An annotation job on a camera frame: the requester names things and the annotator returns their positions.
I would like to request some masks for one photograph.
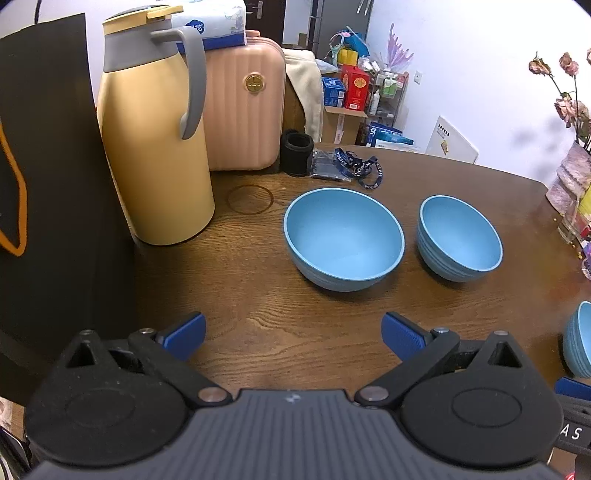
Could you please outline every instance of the door handle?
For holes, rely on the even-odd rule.
[[[262,18],[262,1],[258,2],[257,4],[247,4],[247,5],[256,5],[256,10],[253,10],[252,12],[246,12],[246,14],[250,15],[256,11],[256,19],[260,20]]]

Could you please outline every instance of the cardboard box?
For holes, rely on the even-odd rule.
[[[345,102],[345,86],[339,79],[322,77],[324,104],[342,107]]]
[[[369,75],[357,66],[343,65],[341,79],[347,90],[344,107],[363,111],[369,90]]]
[[[336,133],[339,126],[339,117],[341,116],[343,133],[340,142],[337,142]],[[340,143],[342,145],[355,145],[359,124],[367,117],[364,112],[325,106],[322,123],[322,141],[326,143]]]

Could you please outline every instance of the metal screw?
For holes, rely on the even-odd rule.
[[[359,395],[366,401],[382,401],[388,398],[388,390],[377,385],[369,385],[359,390]]]
[[[225,400],[228,392],[221,387],[206,387],[199,390],[197,396],[207,403],[217,403]]]

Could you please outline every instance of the beige towel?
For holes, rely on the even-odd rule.
[[[306,133],[314,142],[319,142],[322,135],[322,114],[324,98],[320,70],[314,54],[308,50],[283,49],[285,71],[293,85],[295,93],[304,108]]]

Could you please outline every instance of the light blue bowl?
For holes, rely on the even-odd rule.
[[[564,328],[564,360],[577,377],[591,378],[591,303],[582,301]]]
[[[475,280],[503,259],[501,239],[487,218],[472,205],[445,195],[422,203],[417,246],[431,270],[455,282]]]
[[[318,189],[296,198],[283,219],[295,266],[334,291],[379,282],[400,262],[404,234],[381,203],[346,189]]]

